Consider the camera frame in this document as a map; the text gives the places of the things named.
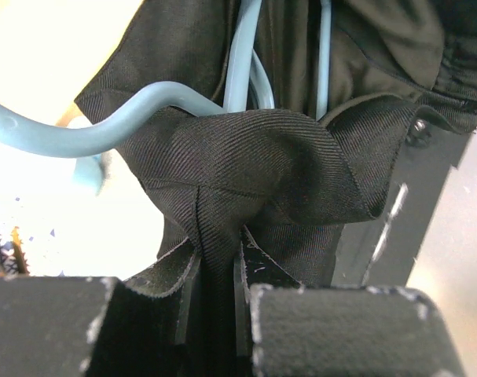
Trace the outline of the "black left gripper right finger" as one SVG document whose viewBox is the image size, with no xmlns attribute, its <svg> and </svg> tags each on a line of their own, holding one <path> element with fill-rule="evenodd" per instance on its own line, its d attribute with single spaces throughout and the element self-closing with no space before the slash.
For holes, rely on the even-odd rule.
<svg viewBox="0 0 477 377">
<path fill-rule="evenodd" d="M 442 314 L 397 286 L 307 287 L 247 229 L 233 266 L 238 376 L 462 376 Z"/>
</svg>

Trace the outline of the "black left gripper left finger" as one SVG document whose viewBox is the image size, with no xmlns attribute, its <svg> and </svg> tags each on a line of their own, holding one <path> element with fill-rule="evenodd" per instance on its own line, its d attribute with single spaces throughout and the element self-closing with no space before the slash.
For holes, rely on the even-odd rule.
<svg viewBox="0 0 477 377">
<path fill-rule="evenodd" d="M 129 280 L 0 277 L 0 376 L 198 376 L 200 258 L 184 241 Z"/>
</svg>

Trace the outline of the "teal plastic hanger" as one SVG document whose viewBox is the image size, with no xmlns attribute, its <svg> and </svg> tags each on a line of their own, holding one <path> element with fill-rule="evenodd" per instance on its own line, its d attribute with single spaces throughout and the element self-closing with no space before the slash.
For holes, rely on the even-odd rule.
<svg viewBox="0 0 477 377">
<path fill-rule="evenodd" d="M 72 160 L 72 184 L 96 195 L 104 180 L 99 156 L 124 142 L 162 108 L 176 107 L 194 116 L 242 112 L 252 95 L 258 108 L 273 109 L 273 89 L 253 48 L 261 6 L 260 1 L 240 4 L 222 105 L 172 81 L 147 85 L 106 120 L 81 129 L 39 123 L 0 105 L 0 145 L 37 159 Z"/>
</svg>

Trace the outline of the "black garment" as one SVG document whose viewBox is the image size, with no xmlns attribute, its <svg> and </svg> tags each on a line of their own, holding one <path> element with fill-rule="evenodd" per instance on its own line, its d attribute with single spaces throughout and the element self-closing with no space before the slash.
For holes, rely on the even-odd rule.
<svg viewBox="0 0 477 377">
<path fill-rule="evenodd" d="M 378 218 L 400 154 L 477 127 L 477 1 L 334 1 L 328 110 L 316 115 L 321 4 L 266 1 L 254 44 L 274 110 L 194 117 L 167 106 L 119 145 L 186 241 L 231 282 L 250 234 L 295 279 L 328 284 L 345 224 Z"/>
</svg>

